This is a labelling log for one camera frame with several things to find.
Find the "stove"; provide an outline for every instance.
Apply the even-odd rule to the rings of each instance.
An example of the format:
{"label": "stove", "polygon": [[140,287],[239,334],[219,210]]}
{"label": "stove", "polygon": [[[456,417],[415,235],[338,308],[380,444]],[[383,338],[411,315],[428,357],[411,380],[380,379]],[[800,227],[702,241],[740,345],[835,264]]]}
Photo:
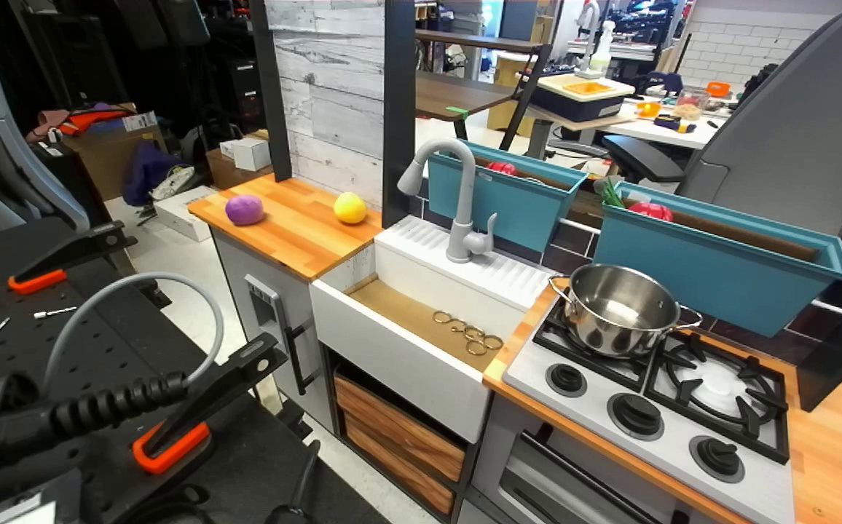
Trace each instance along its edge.
{"label": "stove", "polygon": [[793,521],[785,390],[756,357],[670,334],[603,357],[568,334],[559,300],[503,380],[749,521]]}

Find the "floor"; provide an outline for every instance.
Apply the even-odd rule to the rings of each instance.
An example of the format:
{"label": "floor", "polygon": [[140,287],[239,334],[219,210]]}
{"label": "floor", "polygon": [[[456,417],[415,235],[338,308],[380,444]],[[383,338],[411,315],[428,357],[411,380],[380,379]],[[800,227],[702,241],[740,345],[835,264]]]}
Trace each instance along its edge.
{"label": "floor", "polygon": [[[452,128],[420,123],[415,136],[452,136]],[[494,140],[494,133],[475,130],[472,140]],[[220,357],[235,348],[245,338],[235,321],[235,310],[229,306],[229,293],[216,259],[216,246],[208,238],[195,241],[173,229],[168,229],[159,220],[137,225],[137,213],[124,207],[122,200],[108,203],[115,217],[128,225],[128,233],[137,235],[137,243],[128,251],[137,270],[173,270],[188,280],[195,280],[201,287],[207,287],[219,306],[224,308],[227,329],[224,329],[224,351]],[[213,329],[207,321],[207,308],[195,308],[201,300],[191,296],[184,284],[166,284],[162,291],[171,296],[171,306],[166,315],[171,324],[176,324],[198,345],[208,345]],[[377,507],[377,511],[396,524],[425,524],[433,521],[421,507],[415,507],[406,494],[401,494],[389,479],[383,479],[377,471],[372,471],[360,456],[354,456],[345,444],[341,444],[335,436],[321,430],[313,424],[313,436],[322,441],[321,456],[345,478],[370,503]]]}

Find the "white sink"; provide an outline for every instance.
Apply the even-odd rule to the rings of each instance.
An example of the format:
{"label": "white sink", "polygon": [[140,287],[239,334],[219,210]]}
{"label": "white sink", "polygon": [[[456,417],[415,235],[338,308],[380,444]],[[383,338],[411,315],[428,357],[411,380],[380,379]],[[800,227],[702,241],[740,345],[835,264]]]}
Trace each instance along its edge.
{"label": "white sink", "polygon": [[[431,310],[452,315],[506,341],[542,293],[549,270],[500,254],[453,264],[446,259],[446,243],[449,229],[421,217],[401,217],[372,246],[312,283],[312,308],[316,338],[328,348],[466,441],[478,441],[490,396],[481,383],[487,360],[431,342],[441,341],[441,332],[425,334],[411,310],[420,315],[420,324]],[[388,310],[367,306],[358,293],[372,280],[406,300],[380,300]]]}

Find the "stainless steel pot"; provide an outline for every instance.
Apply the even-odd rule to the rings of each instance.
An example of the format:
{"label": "stainless steel pot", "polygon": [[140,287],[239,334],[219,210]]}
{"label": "stainless steel pot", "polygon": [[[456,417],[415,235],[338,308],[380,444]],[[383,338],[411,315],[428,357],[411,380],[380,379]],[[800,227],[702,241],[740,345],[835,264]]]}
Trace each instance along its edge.
{"label": "stainless steel pot", "polygon": [[554,287],[565,300],[568,334],[606,357],[645,356],[670,334],[683,308],[653,275],[624,264],[583,264],[571,273],[568,291]]}

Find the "wooden countertop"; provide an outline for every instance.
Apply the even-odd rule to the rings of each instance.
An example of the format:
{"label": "wooden countertop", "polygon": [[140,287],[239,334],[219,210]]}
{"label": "wooden countertop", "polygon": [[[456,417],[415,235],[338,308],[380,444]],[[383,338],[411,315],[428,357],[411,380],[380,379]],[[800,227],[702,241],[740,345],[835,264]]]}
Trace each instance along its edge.
{"label": "wooden countertop", "polygon": [[[542,316],[554,306],[554,300],[555,300],[555,293],[549,287],[542,291],[536,306],[526,310],[524,324],[508,334],[503,348],[484,370],[487,386],[492,386],[506,401],[529,411],[533,417],[549,421],[561,433],[568,433],[568,436],[597,447],[600,453],[612,456],[613,463],[631,469],[638,478],[642,478],[642,479],[660,487],[663,492],[688,501],[698,511],[704,511],[717,521],[743,521],[736,511],[714,503],[711,497],[704,497],[695,488],[679,482],[676,478],[659,471],[656,466],[619,452],[608,439],[590,433],[589,427],[571,421],[568,417],[559,417],[548,405],[503,383],[503,372],[506,372],[508,360],[529,341],[533,329],[542,324]],[[743,348],[728,345],[728,342],[714,341],[714,338],[707,338],[707,342],[717,342],[718,348],[728,348],[728,351],[743,351]],[[785,374],[790,405],[798,405],[794,370],[784,360],[769,357],[769,356],[760,356],[760,360]],[[793,444],[794,519],[798,519],[798,524],[842,521],[842,386],[835,386],[825,399],[825,405],[819,405],[813,412],[804,412],[798,408],[790,411],[790,444]]]}
{"label": "wooden countertop", "polygon": [[[224,203],[232,195],[261,198],[264,220],[235,227],[224,216]],[[335,217],[332,203],[332,191],[309,187],[305,179],[290,177],[275,184],[270,174],[261,174],[191,200],[188,213],[309,283],[358,254],[374,233],[380,233],[380,213],[370,210],[363,225],[345,227]]]}

